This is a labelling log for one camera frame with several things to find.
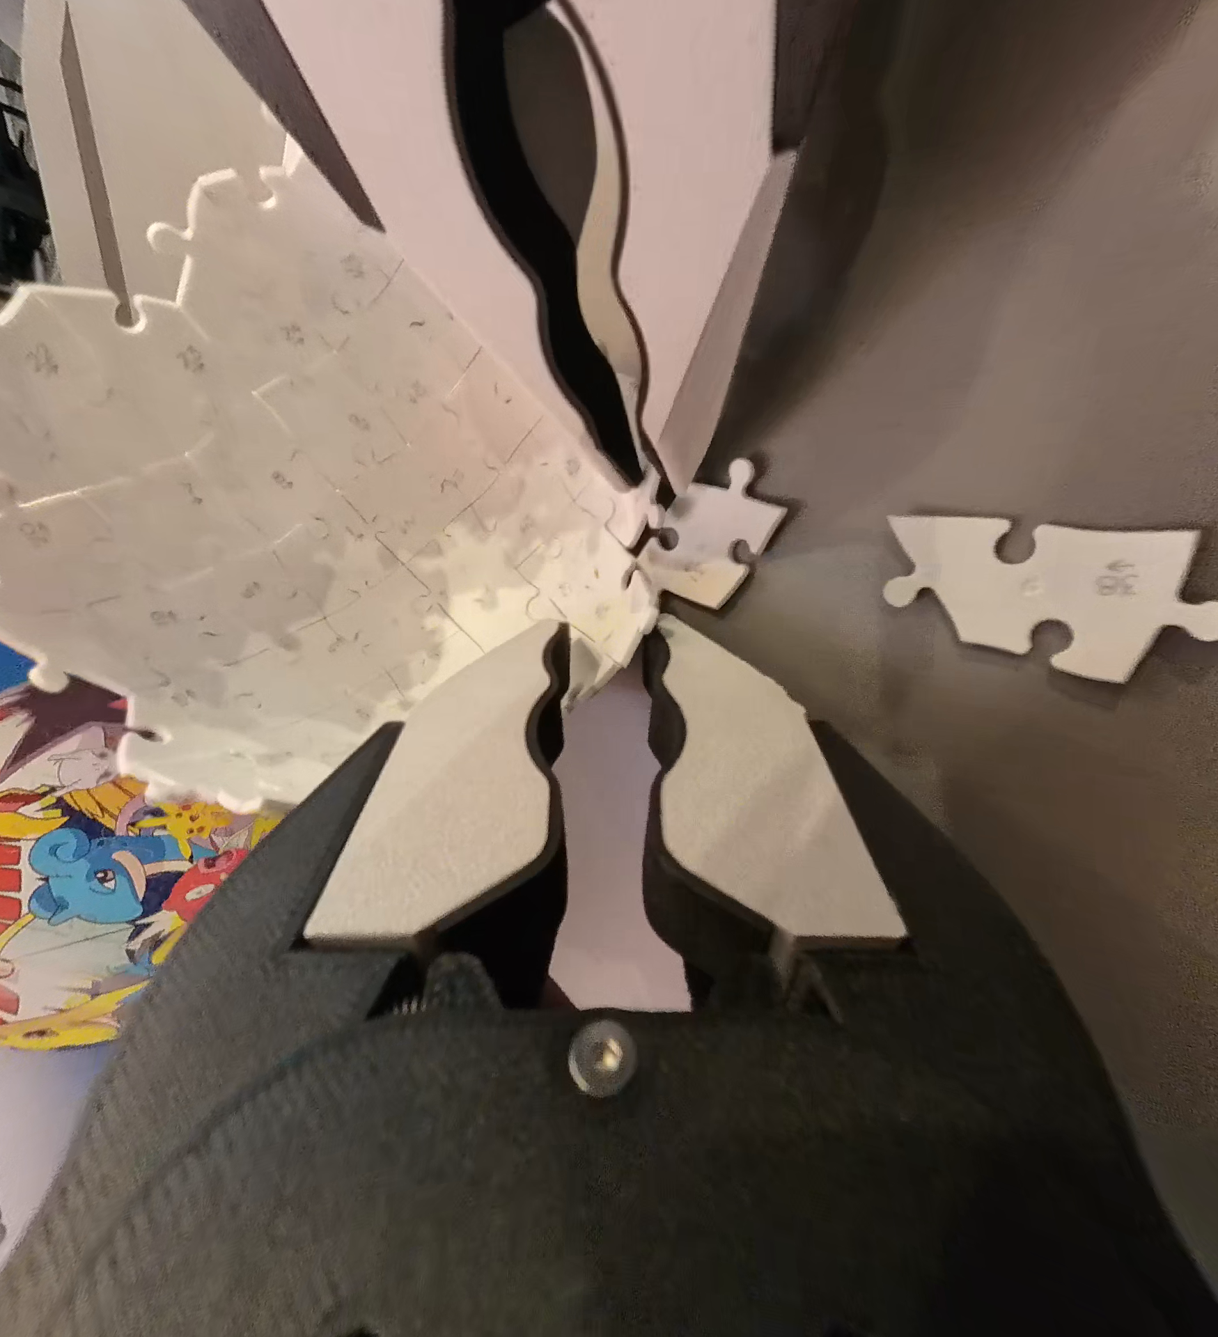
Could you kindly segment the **joined pair white puzzle pieces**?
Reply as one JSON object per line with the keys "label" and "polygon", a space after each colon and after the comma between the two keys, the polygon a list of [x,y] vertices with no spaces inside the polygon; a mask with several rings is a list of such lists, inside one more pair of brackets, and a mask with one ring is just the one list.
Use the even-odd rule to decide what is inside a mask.
{"label": "joined pair white puzzle pieces", "polygon": [[930,592],[961,644],[1025,655],[1033,629],[1059,625],[1067,646],[1055,671],[1120,685],[1164,629],[1218,643],[1218,601],[1188,604],[1182,588],[1195,529],[1035,526],[1026,560],[1000,560],[1001,518],[895,515],[888,526],[911,570],[889,578],[883,601],[906,608]]}

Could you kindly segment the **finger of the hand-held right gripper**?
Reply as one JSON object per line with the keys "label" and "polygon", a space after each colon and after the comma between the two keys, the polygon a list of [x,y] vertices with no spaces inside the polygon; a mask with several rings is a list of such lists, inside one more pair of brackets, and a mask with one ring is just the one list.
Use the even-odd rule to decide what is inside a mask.
{"label": "finger of the hand-held right gripper", "polygon": [[840,284],[879,148],[879,3],[568,3],[594,167],[576,296],[674,498],[733,380]]}
{"label": "finger of the hand-held right gripper", "polygon": [[190,3],[190,16],[352,215],[613,484],[643,482],[635,411],[604,350],[617,156],[563,3]]}

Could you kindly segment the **blue cartoon puzzle box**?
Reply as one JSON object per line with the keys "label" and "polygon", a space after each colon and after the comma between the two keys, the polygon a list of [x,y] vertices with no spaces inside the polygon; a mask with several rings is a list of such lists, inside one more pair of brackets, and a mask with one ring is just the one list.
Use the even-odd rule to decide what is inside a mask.
{"label": "blue cartoon puzzle box", "polygon": [[0,1269],[147,984],[281,818],[151,801],[126,724],[116,691],[40,691],[0,644]]}

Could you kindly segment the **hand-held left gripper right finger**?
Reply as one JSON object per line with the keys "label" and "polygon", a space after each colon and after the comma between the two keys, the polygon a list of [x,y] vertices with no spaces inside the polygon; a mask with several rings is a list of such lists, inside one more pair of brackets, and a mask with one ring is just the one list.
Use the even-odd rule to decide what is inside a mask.
{"label": "hand-held left gripper right finger", "polygon": [[652,930],[694,994],[792,994],[808,956],[907,940],[806,710],[660,615],[643,650],[657,763],[643,850]]}

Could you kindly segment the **single white puzzle piece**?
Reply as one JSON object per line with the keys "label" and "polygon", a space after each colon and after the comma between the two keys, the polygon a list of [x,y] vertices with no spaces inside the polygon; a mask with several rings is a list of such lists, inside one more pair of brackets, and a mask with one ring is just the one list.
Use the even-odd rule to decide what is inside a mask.
{"label": "single white puzzle piece", "polygon": [[751,460],[735,459],[725,486],[693,482],[674,498],[638,557],[655,597],[705,611],[733,598],[787,515],[784,505],[750,493],[754,476]]}

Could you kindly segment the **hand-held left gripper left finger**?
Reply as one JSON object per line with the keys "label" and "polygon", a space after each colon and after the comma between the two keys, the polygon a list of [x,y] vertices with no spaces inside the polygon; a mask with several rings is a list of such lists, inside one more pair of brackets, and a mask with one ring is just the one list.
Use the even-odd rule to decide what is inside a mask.
{"label": "hand-held left gripper left finger", "polygon": [[413,947],[542,869],[562,836],[569,629],[537,622],[408,716],[302,935]]}

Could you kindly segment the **partly built white puzzle ball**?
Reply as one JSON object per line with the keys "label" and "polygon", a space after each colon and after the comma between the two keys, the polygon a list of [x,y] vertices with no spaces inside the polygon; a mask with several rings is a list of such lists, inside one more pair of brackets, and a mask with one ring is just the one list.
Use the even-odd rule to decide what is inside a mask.
{"label": "partly built white puzzle ball", "polygon": [[126,698],[131,773],[293,804],[541,622],[569,702],[657,597],[642,497],[542,409],[286,139],[194,181],[172,298],[0,302],[0,643]]}

